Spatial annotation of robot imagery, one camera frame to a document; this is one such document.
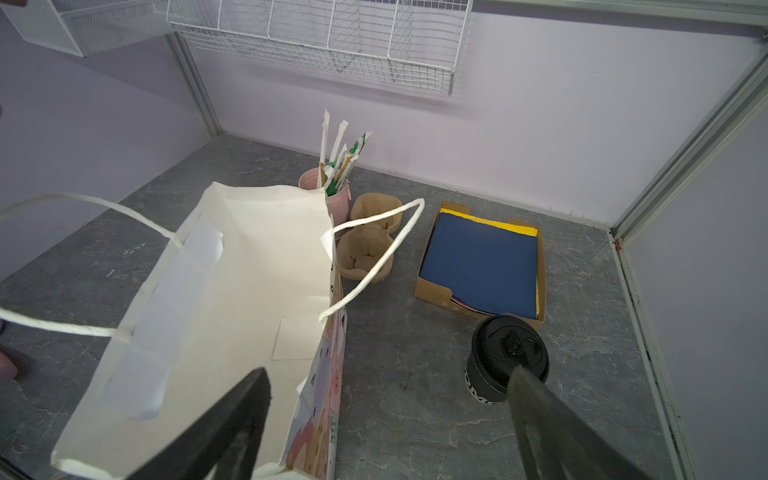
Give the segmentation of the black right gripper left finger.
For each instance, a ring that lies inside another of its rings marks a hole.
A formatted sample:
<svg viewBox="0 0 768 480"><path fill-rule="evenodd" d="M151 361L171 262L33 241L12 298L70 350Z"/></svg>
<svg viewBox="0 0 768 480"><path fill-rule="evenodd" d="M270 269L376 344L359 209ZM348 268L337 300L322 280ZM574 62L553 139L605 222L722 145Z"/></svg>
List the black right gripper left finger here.
<svg viewBox="0 0 768 480"><path fill-rule="evenodd" d="M271 402L263 367L252 370L132 479L249 479Z"/></svg>

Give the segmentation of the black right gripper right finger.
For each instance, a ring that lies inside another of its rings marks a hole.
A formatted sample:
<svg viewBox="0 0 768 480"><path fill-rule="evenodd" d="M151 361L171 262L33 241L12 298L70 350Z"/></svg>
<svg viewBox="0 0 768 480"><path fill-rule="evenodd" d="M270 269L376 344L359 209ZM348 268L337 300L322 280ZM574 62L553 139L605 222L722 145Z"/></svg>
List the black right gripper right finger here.
<svg viewBox="0 0 768 480"><path fill-rule="evenodd" d="M538 377L518 366L507 404L528 479L647 479Z"/></svg>

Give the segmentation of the black paper coffee cup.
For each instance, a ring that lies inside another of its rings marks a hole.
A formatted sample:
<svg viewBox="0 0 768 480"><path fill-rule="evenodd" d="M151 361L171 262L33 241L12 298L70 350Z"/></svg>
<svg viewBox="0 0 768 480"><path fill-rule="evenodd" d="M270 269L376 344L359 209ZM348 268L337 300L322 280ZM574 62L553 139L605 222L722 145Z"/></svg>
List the black paper coffee cup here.
<svg viewBox="0 0 768 480"><path fill-rule="evenodd" d="M464 381L471 396L482 404L495 405L507 401L506 388L499 387L494 380L488 379L472 355L466 363Z"/></svg>

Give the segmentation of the white cartoon gift bag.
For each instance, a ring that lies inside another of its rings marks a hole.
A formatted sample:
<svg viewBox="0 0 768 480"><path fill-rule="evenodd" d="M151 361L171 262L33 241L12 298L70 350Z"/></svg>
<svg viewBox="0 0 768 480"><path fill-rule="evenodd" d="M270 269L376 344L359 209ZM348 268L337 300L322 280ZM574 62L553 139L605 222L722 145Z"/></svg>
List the white cartoon gift bag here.
<svg viewBox="0 0 768 480"><path fill-rule="evenodd" d="M167 244L120 323L3 320L109 343L51 454L54 468L125 479L246 374L272 401L249 479L335 473L347 305L325 194L211 184Z"/></svg>

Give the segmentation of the black coffee cup lid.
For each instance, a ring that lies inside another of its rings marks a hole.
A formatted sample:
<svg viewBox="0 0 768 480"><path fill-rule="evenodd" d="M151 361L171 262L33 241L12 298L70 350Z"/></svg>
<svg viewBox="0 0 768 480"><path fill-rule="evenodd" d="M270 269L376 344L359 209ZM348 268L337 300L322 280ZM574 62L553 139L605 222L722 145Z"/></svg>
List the black coffee cup lid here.
<svg viewBox="0 0 768 480"><path fill-rule="evenodd" d="M538 332L514 315L498 315L482 321L471 341L472 355L483 374L505 387L516 367L529 370L545 383L550 370L547 347Z"/></svg>

